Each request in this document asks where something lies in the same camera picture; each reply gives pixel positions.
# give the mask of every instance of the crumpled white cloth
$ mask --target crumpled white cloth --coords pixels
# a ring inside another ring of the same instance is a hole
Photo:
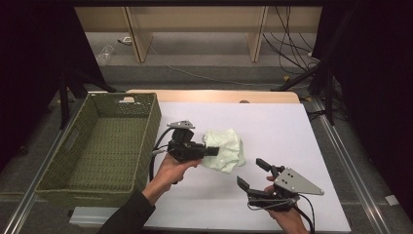
[[[206,147],[219,147],[217,156],[204,157],[201,164],[204,167],[230,174],[234,167],[245,165],[243,141],[233,129],[224,132],[208,130],[203,142]]]

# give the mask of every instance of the green wicker basket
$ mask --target green wicker basket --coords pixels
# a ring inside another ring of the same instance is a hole
[[[156,94],[89,94],[35,192],[65,208],[120,207],[147,182]]]

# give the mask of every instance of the wooden edge of table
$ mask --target wooden edge of table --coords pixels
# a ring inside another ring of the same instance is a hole
[[[129,90],[127,93],[156,93],[159,101],[300,103],[292,92],[219,91],[219,90]]]

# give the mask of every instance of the person's arm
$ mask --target person's arm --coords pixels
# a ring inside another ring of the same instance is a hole
[[[101,233],[139,233],[149,216],[155,211],[155,203],[173,183],[181,181],[185,171],[197,167],[201,160],[179,163],[166,155],[155,177],[142,192],[134,192],[127,203],[109,217]]]
[[[268,176],[269,181],[274,181],[272,176]],[[264,189],[266,192],[274,192],[274,186],[268,186]],[[294,209],[288,212],[275,212],[267,210],[270,217],[273,218],[282,228],[286,234],[308,234],[306,227],[304,226],[301,215]]]

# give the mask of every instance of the black sleeve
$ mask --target black sleeve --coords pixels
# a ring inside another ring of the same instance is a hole
[[[101,233],[140,233],[149,216],[155,211],[142,193],[134,192],[127,203],[107,219]]]

